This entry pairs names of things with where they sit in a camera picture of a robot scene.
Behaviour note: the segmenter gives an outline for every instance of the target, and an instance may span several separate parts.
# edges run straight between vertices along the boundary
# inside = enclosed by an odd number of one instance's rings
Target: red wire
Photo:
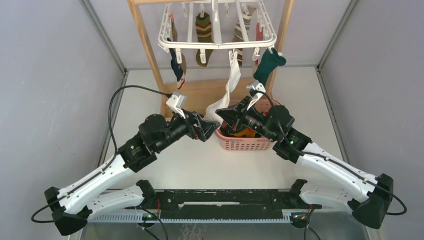
[[[156,213],[157,214],[160,214],[161,213],[161,200],[160,199],[157,199],[156,202],[157,202],[157,211],[156,211]]]

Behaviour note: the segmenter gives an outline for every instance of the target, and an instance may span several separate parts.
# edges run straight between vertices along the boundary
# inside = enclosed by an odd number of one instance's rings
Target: white table surface
[[[242,68],[243,77],[252,74]],[[174,82],[172,70],[162,70],[165,82]],[[189,69],[187,80],[227,78],[229,69]],[[127,85],[158,89],[151,70],[131,70]],[[341,158],[325,100],[313,67],[278,69],[273,97],[294,116],[294,127],[322,148]],[[160,112],[160,95],[142,89],[126,89],[114,126],[118,146],[138,132],[138,126],[151,114]],[[112,155],[110,142],[107,158]],[[183,137],[169,146],[157,160],[111,188],[126,188],[138,180],[149,180],[155,189],[288,189],[296,179],[337,186],[324,175],[284,160],[267,151],[227,151],[213,135],[207,142]]]

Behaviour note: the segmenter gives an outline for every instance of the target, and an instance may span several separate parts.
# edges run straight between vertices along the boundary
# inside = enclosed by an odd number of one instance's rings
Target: hanging sock
[[[185,71],[187,69],[187,65],[182,65],[177,62],[177,54],[175,53],[175,50],[173,48],[169,49],[169,52],[171,53],[171,68],[173,70],[173,73],[176,76],[176,88],[178,90],[181,89],[185,82]]]
[[[277,50],[273,48],[271,53],[268,48],[263,53],[259,66],[257,66],[257,70],[253,74],[253,78],[265,86],[271,72],[276,69],[276,67],[284,66],[285,64],[286,59],[283,57],[281,52],[277,52]]]
[[[196,16],[195,25],[196,25],[197,41],[199,43],[213,43],[211,16],[209,16],[209,14],[205,12],[203,13],[203,17],[201,17],[201,14],[199,13]],[[197,64],[201,67],[206,67],[208,65],[209,57],[211,56],[212,51],[213,49],[205,49],[206,63],[202,63],[200,59],[200,49],[198,49],[196,53]]]
[[[251,27],[252,14],[256,11],[256,8],[248,6],[247,10],[249,12],[248,14],[246,14],[244,11],[243,11],[243,14],[242,14],[246,32],[248,32],[250,27]],[[242,34],[242,27],[240,26],[240,21],[237,21],[237,23],[235,24],[234,37],[233,37],[232,41],[233,42],[244,42],[243,34]],[[243,48],[237,48],[236,51],[237,51],[238,65],[242,66],[242,64],[243,64]]]
[[[220,124],[223,124],[224,120],[222,117],[220,117],[218,114],[215,113],[217,109],[223,109],[227,108],[230,104],[230,93],[236,89],[237,84],[239,84],[240,77],[242,74],[240,73],[240,67],[237,61],[234,59],[234,61],[230,60],[230,71],[229,71],[229,79],[228,82],[225,85],[226,93],[225,95],[219,99],[217,102],[212,103],[206,108],[206,119],[219,122]]]
[[[174,25],[174,15],[171,14],[169,16],[171,19],[171,35],[172,35],[172,41],[178,42],[178,33]],[[183,87],[183,84],[186,82],[186,72],[187,72],[187,62],[186,57],[183,53],[181,53],[181,64],[177,62],[177,54],[175,53],[175,50],[173,48],[169,49],[169,52],[171,53],[171,68],[176,76],[176,88],[180,90]]]

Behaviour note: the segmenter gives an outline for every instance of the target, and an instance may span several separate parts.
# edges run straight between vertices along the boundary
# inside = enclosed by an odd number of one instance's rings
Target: green sock
[[[199,43],[213,43],[212,41],[212,23],[211,23],[211,17],[206,12],[204,13],[203,17],[200,17],[200,13],[196,16],[196,34],[197,34],[197,41]],[[202,63],[200,59],[200,49],[197,50],[196,54],[196,62],[201,67],[206,67],[209,62],[209,57],[211,56],[211,53],[213,49],[205,49],[205,55],[206,55],[206,63]]]
[[[257,66],[256,72],[253,74],[254,79],[258,80],[265,86],[268,81],[268,76],[278,66],[284,66],[286,59],[280,55],[275,48],[272,49],[272,53],[269,49],[265,50],[262,59],[260,60],[259,66]]]

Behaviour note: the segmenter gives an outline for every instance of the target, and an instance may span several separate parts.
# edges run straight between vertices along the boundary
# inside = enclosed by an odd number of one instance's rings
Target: white sock
[[[225,85],[226,93],[221,99],[206,108],[206,119],[223,124],[224,120],[215,111],[228,107],[230,104],[230,93],[236,89],[241,76],[239,64],[235,61],[234,66],[230,69],[228,82]]]

